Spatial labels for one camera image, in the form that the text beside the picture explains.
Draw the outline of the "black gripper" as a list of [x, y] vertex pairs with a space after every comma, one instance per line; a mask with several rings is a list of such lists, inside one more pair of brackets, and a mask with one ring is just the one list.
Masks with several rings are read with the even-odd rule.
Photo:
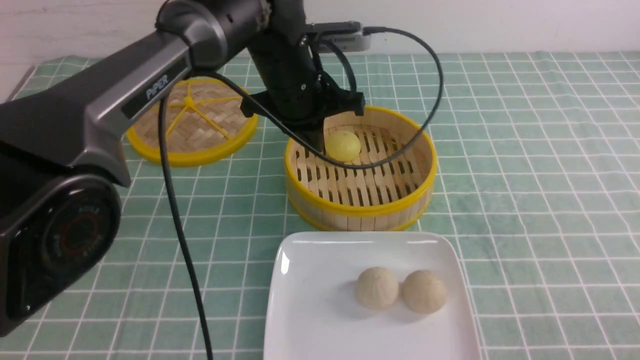
[[[325, 154], [323, 122], [327, 117], [352, 112], [363, 116], [365, 98], [357, 89], [353, 70], [344, 52], [322, 39], [302, 37], [303, 44], [291, 44], [275, 32], [259, 34], [249, 45], [249, 54], [265, 91], [244, 99], [240, 109], [246, 117], [274, 115], [310, 152]], [[319, 54], [334, 51], [342, 62], [349, 89], [342, 89], [324, 71]]]

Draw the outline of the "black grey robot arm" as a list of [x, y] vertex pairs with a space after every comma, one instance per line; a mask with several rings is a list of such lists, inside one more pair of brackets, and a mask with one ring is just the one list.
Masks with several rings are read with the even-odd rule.
[[5, 102], [1, 138], [1, 335], [102, 260], [121, 222], [130, 171], [122, 137], [178, 82], [211, 76], [243, 50], [265, 91], [245, 116], [271, 116], [323, 151], [324, 120], [364, 114], [313, 60], [301, 0], [169, 0], [155, 30], [54, 86]]

